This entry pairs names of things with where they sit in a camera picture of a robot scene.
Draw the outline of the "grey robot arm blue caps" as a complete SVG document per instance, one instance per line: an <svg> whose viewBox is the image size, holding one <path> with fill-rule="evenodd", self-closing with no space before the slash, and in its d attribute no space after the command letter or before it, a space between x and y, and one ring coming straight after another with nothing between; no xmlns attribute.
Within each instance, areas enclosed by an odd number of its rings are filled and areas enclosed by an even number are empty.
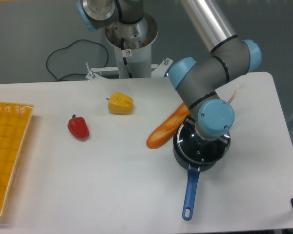
<svg viewBox="0 0 293 234"><path fill-rule="evenodd" d="M262 59L259 46L241 40L213 0L184 0L185 12L211 57L202 64L193 58L175 63L168 76L189 109L197 134L214 140L233 125L231 107L220 105L215 90L256 69ZM80 0L78 11L89 30L105 29L114 47L119 78L151 76L151 46L158 30L155 20L144 12L141 0Z"/></svg>

